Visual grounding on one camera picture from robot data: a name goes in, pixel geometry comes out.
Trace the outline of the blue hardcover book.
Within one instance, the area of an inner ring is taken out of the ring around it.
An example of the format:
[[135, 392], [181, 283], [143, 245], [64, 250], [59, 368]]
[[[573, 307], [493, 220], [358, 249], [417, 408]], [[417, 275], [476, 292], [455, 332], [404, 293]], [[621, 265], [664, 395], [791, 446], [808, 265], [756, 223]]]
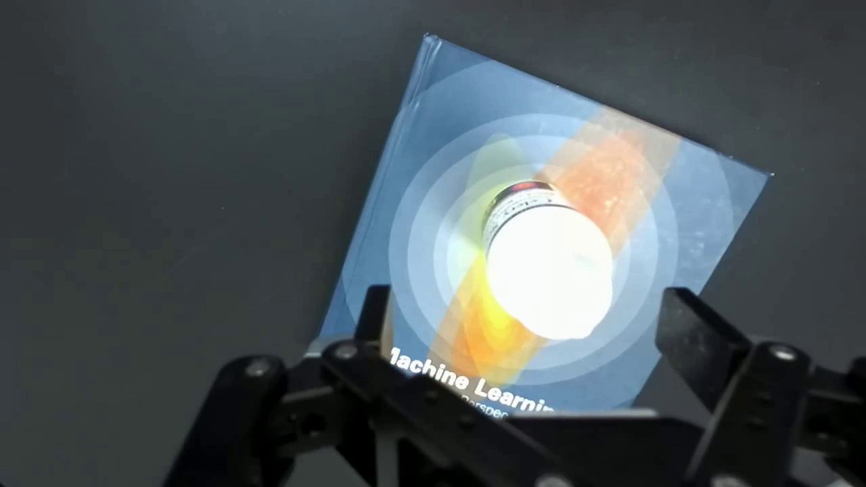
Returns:
[[496, 418], [629, 407], [770, 173], [427, 34], [313, 350], [382, 348]]

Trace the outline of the white capped bottle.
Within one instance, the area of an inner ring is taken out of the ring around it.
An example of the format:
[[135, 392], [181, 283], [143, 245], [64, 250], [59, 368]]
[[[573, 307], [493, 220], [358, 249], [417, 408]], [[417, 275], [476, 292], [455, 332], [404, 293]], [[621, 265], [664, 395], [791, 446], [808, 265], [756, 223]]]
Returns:
[[495, 302], [533, 335], [585, 339], [612, 307], [608, 238], [553, 185], [501, 189], [485, 212], [482, 244]]

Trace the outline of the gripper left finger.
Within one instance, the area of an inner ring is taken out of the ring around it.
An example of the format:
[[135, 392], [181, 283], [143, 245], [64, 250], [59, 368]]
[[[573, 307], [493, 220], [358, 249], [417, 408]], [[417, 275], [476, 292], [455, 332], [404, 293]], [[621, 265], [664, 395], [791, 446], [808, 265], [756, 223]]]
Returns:
[[353, 335], [319, 356], [229, 361], [164, 487], [280, 487], [297, 457], [329, 447], [373, 487], [535, 487], [542, 457], [525, 435], [382, 358], [389, 310], [374, 285]]

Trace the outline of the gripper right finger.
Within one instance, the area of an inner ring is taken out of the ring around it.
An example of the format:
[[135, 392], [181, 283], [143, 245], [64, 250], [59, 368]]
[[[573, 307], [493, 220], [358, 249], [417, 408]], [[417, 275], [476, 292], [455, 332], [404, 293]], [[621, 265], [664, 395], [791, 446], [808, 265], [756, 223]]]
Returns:
[[754, 342], [684, 287], [662, 296], [662, 356], [711, 413], [685, 474], [689, 487], [801, 487], [798, 448], [866, 487], [866, 356], [838, 372], [795, 346]]

